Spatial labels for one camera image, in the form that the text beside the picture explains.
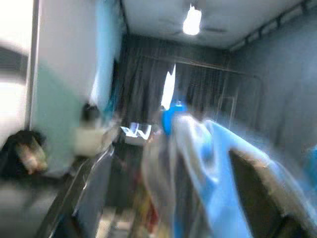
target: wall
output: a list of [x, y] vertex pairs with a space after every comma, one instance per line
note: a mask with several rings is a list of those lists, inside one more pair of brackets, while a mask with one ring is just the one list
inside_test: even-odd
[[31, 48], [33, 0], [1, 0], [0, 44], [28, 55]]
[[[257, 74], [264, 83], [259, 131], [301, 159], [317, 143], [317, 9], [232, 54], [232, 68]], [[237, 118], [247, 121], [252, 84], [245, 84]]]
[[25, 125], [32, 12], [33, 0], [0, 2], [0, 148]]
[[[32, 127], [48, 138], [51, 171], [66, 169], [73, 161], [74, 128], [80, 123], [96, 75], [97, 91], [109, 87], [109, 65], [121, 43], [120, 29], [109, 8], [102, 0], [40, 1]], [[113, 34], [118, 37], [107, 40]]]

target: blue object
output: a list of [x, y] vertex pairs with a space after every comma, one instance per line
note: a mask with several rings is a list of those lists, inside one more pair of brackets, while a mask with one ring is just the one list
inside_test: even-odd
[[170, 105], [169, 110], [163, 112], [162, 126], [166, 135], [170, 135], [172, 132], [172, 120], [175, 114], [184, 113], [186, 111], [187, 108], [185, 105], [173, 103]]

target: white wall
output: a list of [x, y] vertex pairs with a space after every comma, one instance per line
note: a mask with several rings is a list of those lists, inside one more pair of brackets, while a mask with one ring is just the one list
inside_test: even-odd
[[25, 122], [25, 84], [17, 82], [17, 75], [0, 74], [0, 148]]
[[0, 1], [0, 44], [28, 55], [31, 49], [33, 0]]
[[26, 79], [19, 69], [6, 71], [9, 59], [28, 56], [31, 49], [33, 0], [0, 1], [0, 47], [9, 49], [0, 62], [0, 148], [8, 136], [25, 126]]

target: gray wall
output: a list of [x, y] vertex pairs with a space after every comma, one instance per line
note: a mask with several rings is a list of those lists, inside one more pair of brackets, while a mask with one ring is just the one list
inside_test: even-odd
[[[317, 9], [234, 52], [231, 67], [264, 82], [259, 130], [295, 158], [317, 143]], [[236, 117], [252, 116], [255, 87], [244, 83]]]

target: ceiling light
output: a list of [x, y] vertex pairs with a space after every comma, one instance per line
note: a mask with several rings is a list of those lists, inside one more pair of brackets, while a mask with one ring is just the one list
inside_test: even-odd
[[201, 19], [202, 12], [196, 10], [194, 6], [190, 5], [187, 17], [183, 24], [183, 32], [187, 35], [197, 35], [199, 33], [199, 24]]

